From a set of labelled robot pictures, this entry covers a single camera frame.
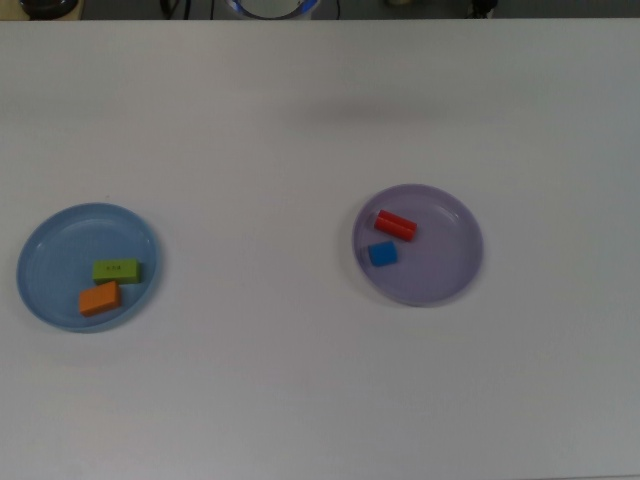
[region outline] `plastic plate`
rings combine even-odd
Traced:
[[[378,212],[388,210],[416,222],[411,242],[373,228]],[[367,246],[393,241],[398,262],[374,267]],[[367,278],[389,298],[428,306],[462,292],[478,273],[483,242],[478,222],[457,198],[426,185],[399,185],[369,200],[353,227],[353,252]]]
[[[78,295],[95,286],[94,260],[136,258],[141,283],[121,286],[122,306],[92,317],[78,311]],[[18,260],[18,291],[31,312],[56,327],[90,332],[130,318],[149,298],[159,277],[158,242],[133,212],[89,203],[63,210],[31,234]]]

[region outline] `white table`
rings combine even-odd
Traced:
[[[0,472],[477,480],[640,472],[638,21],[0,28]],[[394,304],[350,230],[426,183],[486,262]],[[71,334],[15,286],[70,205],[143,216],[166,267]]]

